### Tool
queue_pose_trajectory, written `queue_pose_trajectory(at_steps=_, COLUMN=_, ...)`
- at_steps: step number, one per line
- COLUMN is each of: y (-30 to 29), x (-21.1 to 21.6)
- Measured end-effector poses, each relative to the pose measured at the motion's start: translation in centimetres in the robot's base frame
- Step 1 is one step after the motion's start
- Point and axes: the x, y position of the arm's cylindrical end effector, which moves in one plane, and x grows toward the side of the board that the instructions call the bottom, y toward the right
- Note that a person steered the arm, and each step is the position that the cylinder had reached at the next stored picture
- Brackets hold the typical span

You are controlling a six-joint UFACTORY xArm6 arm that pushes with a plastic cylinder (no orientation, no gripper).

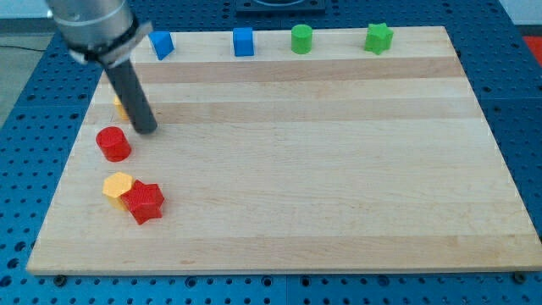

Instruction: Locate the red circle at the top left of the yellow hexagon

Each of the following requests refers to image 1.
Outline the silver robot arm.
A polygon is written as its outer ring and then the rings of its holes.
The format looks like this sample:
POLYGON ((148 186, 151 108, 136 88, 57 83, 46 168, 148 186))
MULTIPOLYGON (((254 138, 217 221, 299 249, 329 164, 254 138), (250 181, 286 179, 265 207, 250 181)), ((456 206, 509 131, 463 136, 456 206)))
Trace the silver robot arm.
POLYGON ((46 0, 69 54, 81 64, 114 68, 152 31, 127 0, 46 0))

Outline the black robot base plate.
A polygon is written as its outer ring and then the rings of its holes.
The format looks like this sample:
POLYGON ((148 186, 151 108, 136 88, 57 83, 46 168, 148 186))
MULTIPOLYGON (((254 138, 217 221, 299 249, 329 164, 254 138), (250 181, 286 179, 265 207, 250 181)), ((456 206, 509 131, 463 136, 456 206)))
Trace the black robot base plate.
POLYGON ((326 0, 235 0, 237 14, 256 13, 321 13, 326 0))

